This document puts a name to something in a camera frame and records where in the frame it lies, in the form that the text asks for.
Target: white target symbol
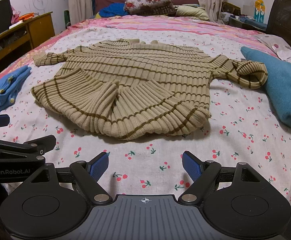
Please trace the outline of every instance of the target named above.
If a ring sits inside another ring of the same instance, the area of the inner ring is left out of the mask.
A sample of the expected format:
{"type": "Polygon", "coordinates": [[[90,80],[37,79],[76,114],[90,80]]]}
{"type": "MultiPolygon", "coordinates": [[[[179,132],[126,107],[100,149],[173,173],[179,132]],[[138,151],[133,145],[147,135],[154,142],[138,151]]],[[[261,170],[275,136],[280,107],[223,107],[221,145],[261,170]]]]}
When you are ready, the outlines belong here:
{"type": "Polygon", "coordinates": [[[140,201],[142,201],[143,203],[148,203],[151,200],[145,197],[145,198],[141,199],[140,201]]]}

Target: silver screw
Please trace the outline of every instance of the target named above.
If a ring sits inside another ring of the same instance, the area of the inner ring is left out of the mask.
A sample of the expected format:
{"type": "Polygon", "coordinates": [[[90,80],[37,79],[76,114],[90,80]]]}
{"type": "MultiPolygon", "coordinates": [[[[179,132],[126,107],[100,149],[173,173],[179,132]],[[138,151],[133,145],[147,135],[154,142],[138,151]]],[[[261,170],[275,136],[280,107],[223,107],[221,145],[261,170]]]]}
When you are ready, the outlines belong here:
{"type": "Polygon", "coordinates": [[[98,194],[94,196],[94,200],[98,202],[104,202],[109,199],[109,196],[106,194],[98,194]]]}
{"type": "Polygon", "coordinates": [[[181,199],[185,202],[193,202],[196,201],[197,197],[193,194],[185,194],[181,197],[181,199]]]}

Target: beige striped sweater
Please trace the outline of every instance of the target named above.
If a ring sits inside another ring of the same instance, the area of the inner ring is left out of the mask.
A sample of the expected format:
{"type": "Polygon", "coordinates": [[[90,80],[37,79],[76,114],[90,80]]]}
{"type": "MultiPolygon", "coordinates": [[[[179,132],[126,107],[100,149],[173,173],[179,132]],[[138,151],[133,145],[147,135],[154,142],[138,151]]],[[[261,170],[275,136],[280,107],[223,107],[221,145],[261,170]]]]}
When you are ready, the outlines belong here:
{"type": "Polygon", "coordinates": [[[32,88],[36,100],[84,130],[123,140],[146,133],[189,134],[210,117],[214,78],[256,89],[268,75],[263,63],[138,39],[48,53],[35,64],[63,61],[53,79],[32,88]]]}

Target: orange object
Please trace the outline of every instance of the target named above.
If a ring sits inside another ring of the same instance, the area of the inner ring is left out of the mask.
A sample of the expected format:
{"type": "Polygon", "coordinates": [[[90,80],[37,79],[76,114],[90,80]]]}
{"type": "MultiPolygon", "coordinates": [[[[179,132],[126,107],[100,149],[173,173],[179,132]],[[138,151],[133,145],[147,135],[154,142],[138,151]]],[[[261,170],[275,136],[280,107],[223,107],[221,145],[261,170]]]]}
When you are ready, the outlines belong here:
{"type": "Polygon", "coordinates": [[[22,16],[20,16],[18,18],[18,21],[20,20],[28,20],[29,18],[32,18],[35,14],[34,13],[27,13],[27,14],[24,14],[22,16]]]}

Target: bed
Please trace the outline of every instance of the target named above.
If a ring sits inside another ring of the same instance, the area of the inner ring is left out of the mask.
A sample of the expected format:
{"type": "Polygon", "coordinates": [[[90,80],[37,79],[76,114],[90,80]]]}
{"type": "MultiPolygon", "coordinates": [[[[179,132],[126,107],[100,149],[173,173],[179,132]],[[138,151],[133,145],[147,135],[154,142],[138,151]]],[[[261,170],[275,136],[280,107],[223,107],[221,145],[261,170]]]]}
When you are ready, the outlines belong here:
{"type": "MultiPolygon", "coordinates": [[[[16,103],[1,112],[8,114],[11,122],[0,128],[0,139],[23,143],[52,134],[57,143],[45,158],[56,167],[67,167],[77,160],[89,161],[100,152],[107,152],[109,167],[99,184],[112,197],[116,194],[174,194],[178,198],[192,183],[182,167],[182,153],[188,150],[201,160],[215,160],[223,166],[249,163],[291,203],[291,128],[278,121],[262,90],[246,89],[227,80],[213,80],[210,86],[212,117],[204,127],[190,135],[152,134],[133,141],[91,135],[66,117],[36,104],[30,93],[34,85],[51,79],[63,65],[36,67],[32,56],[42,51],[60,53],[106,39],[139,38],[146,43],[158,40],[198,47],[212,57],[224,54],[241,60],[242,46],[275,56],[253,36],[257,33],[166,16],[89,19],[73,25],[0,74],[2,77],[25,64],[32,67],[16,103]]],[[[9,184],[7,189],[12,191],[16,186],[9,184]]]]}

